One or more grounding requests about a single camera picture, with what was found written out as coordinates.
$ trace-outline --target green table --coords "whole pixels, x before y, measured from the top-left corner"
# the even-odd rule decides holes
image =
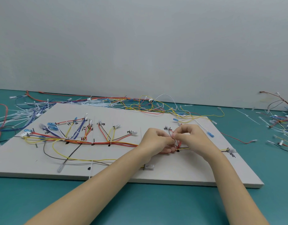
[[[23,95],[23,91],[0,90],[0,103],[15,108],[9,96]],[[31,93],[38,99],[63,98]],[[218,114],[217,107],[188,106],[202,115]],[[259,122],[256,124],[232,108],[223,107],[225,117],[213,117],[217,128],[243,141],[258,139],[248,145],[226,137],[247,164],[265,183],[261,189],[248,189],[270,224],[288,224],[288,152],[267,140],[275,141],[278,132],[266,128],[258,114],[251,109],[239,109]],[[4,115],[0,107],[0,117]],[[1,140],[13,132],[3,133]],[[0,224],[23,224],[43,208],[56,201],[81,181],[0,178]],[[92,224],[228,224],[224,207],[216,187],[153,185],[127,183],[105,207]]]

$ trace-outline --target wiring board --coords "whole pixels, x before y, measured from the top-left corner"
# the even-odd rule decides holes
[[[86,180],[136,147],[148,128],[168,133],[177,128],[173,118],[169,113],[56,104],[0,147],[0,176]],[[207,136],[222,150],[246,187],[263,186],[207,117],[197,117],[189,124],[199,124],[211,133]],[[178,146],[179,152],[154,156],[147,169],[140,168],[130,182],[215,186],[209,164],[186,145]]]

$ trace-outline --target person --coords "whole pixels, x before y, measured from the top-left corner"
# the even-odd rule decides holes
[[[90,224],[152,156],[174,152],[175,140],[187,144],[211,166],[230,224],[269,224],[225,155],[198,125],[185,124],[173,131],[171,137],[162,130],[149,128],[136,148],[49,205],[26,225]]]

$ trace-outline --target hand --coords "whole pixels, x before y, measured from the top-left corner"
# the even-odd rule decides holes
[[[213,154],[220,152],[198,125],[181,125],[173,131],[171,136],[173,139],[180,140],[188,145],[191,150],[202,156],[206,161],[213,156]]]
[[[139,147],[150,152],[154,156],[160,152],[170,153],[175,151],[175,140],[162,130],[149,128],[144,134]]]

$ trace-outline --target board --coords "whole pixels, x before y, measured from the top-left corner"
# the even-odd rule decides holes
[[[0,0],[0,89],[266,109],[288,0]]]
[[[166,129],[166,126],[175,129],[178,123],[173,120],[172,114],[149,114],[132,110],[111,109],[104,107],[80,106],[75,104],[56,104],[46,113],[40,116],[27,129],[34,128],[35,132],[45,134],[39,127],[39,124],[48,122],[61,122],[73,120],[75,117],[83,118],[87,113],[87,118],[93,120],[93,131],[88,135],[89,141],[105,142],[105,138],[98,128],[98,122],[101,120],[101,126],[109,132],[113,126],[120,124],[116,129],[114,139],[124,136],[130,132],[137,132],[135,136],[124,138],[124,142],[139,144],[142,136],[148,128]],[[214,137],[208,137],[219,149],[232,148],[231,144],[221,135],[213,123],[207,119],[199,117],[199,124],[211,132]],[[60,125],[62,132],[67,132],[68,124]],[[43,152],[43,142],[28,144],[20,137],[13,137],[2,147],[0,147],[0,176],[2,177],[22,177],[22,178],[52,178],[52,179],[72,179],[87,180],[94,176],[106,166],[96,162],[89,161],[67,161],[63,170],[58,173],[57,170],[62,164],[62,160],[48,157]],[[76,148],[76,144],[65,144],[64,141],[58,141],[54,148],[61,154],[69,156]],[[130,151],[132,147],[120,145],[81,145],[71,158],[86,160],[118,159]],[[45,152],[57,158],[63,158],[52,148],[52,143],[47,142]],[[231,162],[232,166],[239,175],[241,181],[246,187],[260,188],[264,184],[247,163],[237,153],[222,152]],[[215,179],[209,164],[199,155],[191,150],[181,150],[180,152],[170,154],[158,154],[153,156],[149,165],[154,165],[154,170],[140,169],[130,182],[139,183],[158,183],[158,184],[176,184],[176,185],[206,185],[215,186]]]

